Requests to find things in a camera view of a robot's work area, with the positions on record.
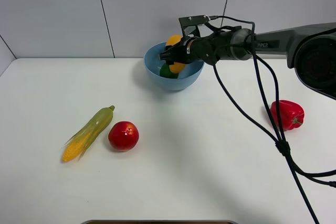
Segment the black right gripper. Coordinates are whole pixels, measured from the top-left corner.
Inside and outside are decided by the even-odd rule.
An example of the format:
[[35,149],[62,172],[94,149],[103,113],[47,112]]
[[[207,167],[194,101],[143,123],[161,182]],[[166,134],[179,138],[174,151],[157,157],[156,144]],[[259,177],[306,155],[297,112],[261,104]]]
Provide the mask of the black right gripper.
[[233,31],[220,31],[205,37],[186,35],[185,39],[160,53],[159,57],[168,63],[190,64],[203,61],[211,66],[220,60],[236,60],[232,53],[233,34]]

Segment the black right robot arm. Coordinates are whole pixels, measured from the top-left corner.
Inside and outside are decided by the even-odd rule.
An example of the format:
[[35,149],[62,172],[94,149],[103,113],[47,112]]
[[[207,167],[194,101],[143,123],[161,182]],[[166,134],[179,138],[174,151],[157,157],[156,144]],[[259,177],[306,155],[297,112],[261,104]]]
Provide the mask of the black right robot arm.
[[255,34],[232,27],[205,37],[186,36],[160,53],[167,63],[248,60],[256,54],[285,55],[287,66],[311,90],[335,99],[335,23],[313,24]]

